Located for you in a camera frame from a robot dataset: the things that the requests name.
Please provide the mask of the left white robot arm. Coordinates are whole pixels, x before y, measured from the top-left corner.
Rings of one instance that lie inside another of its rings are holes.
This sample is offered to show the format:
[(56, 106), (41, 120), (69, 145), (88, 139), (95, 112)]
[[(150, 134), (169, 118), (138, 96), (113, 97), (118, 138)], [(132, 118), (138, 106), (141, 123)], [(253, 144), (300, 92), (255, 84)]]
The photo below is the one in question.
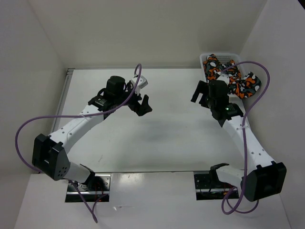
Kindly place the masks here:
[(95, 185), (95, 172), (85, 165), (71, 162), (68, 159), (69, 151), (121, 104), (128, 106), (138, 116), (151, 112), (149, 97), (140, 94), (147, 84), (143, 76), (134, 77), (129, 82), (120, 76), (111, 76), (106, 87), (88, 102), (77, 118), (48, 136), (40, 134), (35, 138), (32, 155), (34, 167), (55, 181), (72, 180), (78, 182), (83, 190), (91, 190)]

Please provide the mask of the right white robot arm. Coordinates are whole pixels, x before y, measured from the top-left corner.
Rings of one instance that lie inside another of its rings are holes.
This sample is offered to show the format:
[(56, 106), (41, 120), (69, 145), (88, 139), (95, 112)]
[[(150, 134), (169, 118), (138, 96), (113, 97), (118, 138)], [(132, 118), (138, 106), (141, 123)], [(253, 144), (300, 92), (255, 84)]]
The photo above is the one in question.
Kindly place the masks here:
[(250, 202), (281, 193), (286, 166), (276, 162), (262, 147), (246, 123), (240, 106), (230, 102), (223, 81), (199, 81), (191, 102), (209, 109), (212, 117), (232, 138), (247, 162), (244, 170), (220, 163), (210, 168), (209, 182), (213, 187), (227, 183), (237, 187), (239, 194)]

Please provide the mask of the aluminium table edge rail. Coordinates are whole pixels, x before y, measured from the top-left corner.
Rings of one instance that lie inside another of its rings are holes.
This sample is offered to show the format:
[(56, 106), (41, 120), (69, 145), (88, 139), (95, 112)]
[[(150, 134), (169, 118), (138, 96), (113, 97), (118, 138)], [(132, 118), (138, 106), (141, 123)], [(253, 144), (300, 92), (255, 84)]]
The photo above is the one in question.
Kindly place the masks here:
[[(72, 78), (74, 70), (75, 70), (74, 68), (67, 69), (64, 85), (63, 85), (63, 88), (61, 91), (59, 103), (58, 103), (57, 110), (55, 113), (56, 115), (59, 115), (59, 116), (65, 115), (65, 112), (63, 110), (64, 110), (64, 106), (65, 106), (65, 102), (66, 102), (66, 98), (67, 98), (67, 94), (68, 94), (68, 90), (70, 87), (71, 78)], [(59, 123), (60, 123), (60, 118), (54, 118), (52, 127), (51, 127), (51, 133), (56, 131), (59, 128)]]

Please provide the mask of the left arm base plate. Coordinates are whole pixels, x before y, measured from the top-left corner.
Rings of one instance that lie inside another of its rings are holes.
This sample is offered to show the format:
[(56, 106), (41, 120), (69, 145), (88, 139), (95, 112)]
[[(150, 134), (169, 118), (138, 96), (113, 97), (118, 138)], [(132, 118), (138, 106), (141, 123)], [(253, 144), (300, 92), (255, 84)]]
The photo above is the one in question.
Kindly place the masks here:
[(91, 185), (90, 187), (87, 187), (84, 184), (81, 184), (76, 181), (73, 181), (74, 185), (69, 182), (67, 186), (65, 202), (82, 202), (82, 199), (79, 196), (79, 193), (76, 188), (82, 194), (83, 198), (89, 203), (94, 203), (95, 201), (109, 202), (111, 177), (111, 174), (98, 173), (95, 176), (93, 185)]

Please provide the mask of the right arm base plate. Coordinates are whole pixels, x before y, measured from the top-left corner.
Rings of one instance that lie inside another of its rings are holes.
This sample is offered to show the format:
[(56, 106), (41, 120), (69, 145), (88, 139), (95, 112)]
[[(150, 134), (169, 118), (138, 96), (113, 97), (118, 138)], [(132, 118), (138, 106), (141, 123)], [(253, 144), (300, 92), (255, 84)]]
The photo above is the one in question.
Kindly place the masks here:
[(212, 182), (208, 171), (194, 172), (196, 200), (221, 200), (233, 187), (230, 184)]

